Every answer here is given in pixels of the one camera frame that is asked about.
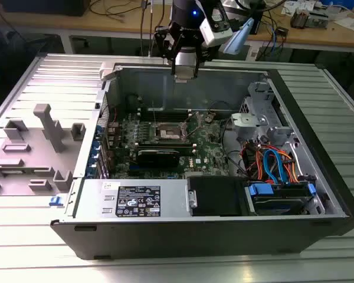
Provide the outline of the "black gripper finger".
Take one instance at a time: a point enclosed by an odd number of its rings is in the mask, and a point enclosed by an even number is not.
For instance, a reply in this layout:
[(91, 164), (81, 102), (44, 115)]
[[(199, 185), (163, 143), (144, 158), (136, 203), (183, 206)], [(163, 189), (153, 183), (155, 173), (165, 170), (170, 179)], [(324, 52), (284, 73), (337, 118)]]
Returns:
[(154, 39), (159, 50), (159, 54), (163, 59), (167, 59), (171, 65), (171, 75), (176, 73), (176, 45), (170, 33), (169, 27), (158, 26), (155, 29)]
[(195, 54), (196, 54), (194, 78), (197, 78), (199, 66), (200, 66), (201, 62), (203, 62), (203, 59), (202, 59), (202, 43), (203, 43), (203, 41), (204, 41), (204, 39), (201, 35), (194, 35)]

